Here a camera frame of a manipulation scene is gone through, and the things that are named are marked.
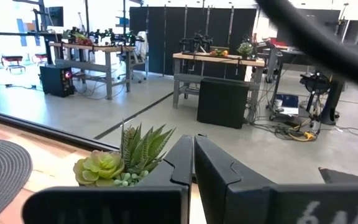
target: gray floor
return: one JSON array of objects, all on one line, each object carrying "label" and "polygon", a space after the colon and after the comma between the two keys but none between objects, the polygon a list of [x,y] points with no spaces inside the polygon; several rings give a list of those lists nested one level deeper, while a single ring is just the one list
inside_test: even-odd
[{"label": "gray floor", "polygon": [[[17,76],[8,77],[15,80]],[[0,82],[4,80],[5,76],[1,76]],[[81,82],[75,82],[75,85],[81,88]],[[88,84],[88,88],[93,88],[92,83]],[[150,75],[147,82],[134,83],[131,93],[123,91],[112,101],[107,101],[89,100],[78,94],[59,98],[45,96],[41,91],[0,86],[0,112],[93,138],[169,94],[172,88],[172,78]],[[120,90],[120,86],[114,88],[115,93]],[[279,92],[301,95],[301,100],[308,96],[299,84],[299,72],[292,71],[282,78]],[[93,97],[105,94],[105,88],[101,87]],[[323,131],[315,142],[284,141],[251,126],[244,125],[237,130],[199,123],[196,121],[197,104],[197,96],[190,96],[188,100],[181,97],[179,109],[175,110],[172,108],[172,97],[169,97],[128,121],[126,126],[142,123],[144,130],[162,124],[167,124],[167,129],[176,127],[165,150],[169,150],[182,134],[207,134],[210,140],[236,159],[282,184],[323,183],[318,167],[358,175],[358,137],[355,135],[334,130]],[[264,104],[261,103],[262,116],[267,115]],[[339,126],[358,128],[358,86],[349,84],[337,110],[341,113]],[[121,130],[116,129],[101,141],[119,145],[120,135]]]}]

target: black box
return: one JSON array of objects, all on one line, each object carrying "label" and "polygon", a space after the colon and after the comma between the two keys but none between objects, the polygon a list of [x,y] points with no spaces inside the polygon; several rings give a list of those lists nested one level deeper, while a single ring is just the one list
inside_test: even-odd
[{"label": "black box", "polygon": [[197,121],[241,129],[248,89],[246,82],[204,78],[200,86]]},{"label": "black box", "polygon": [[66,97],[74,94],[71,67],[47,65],[40,67],[42,88],[45,94]]}]

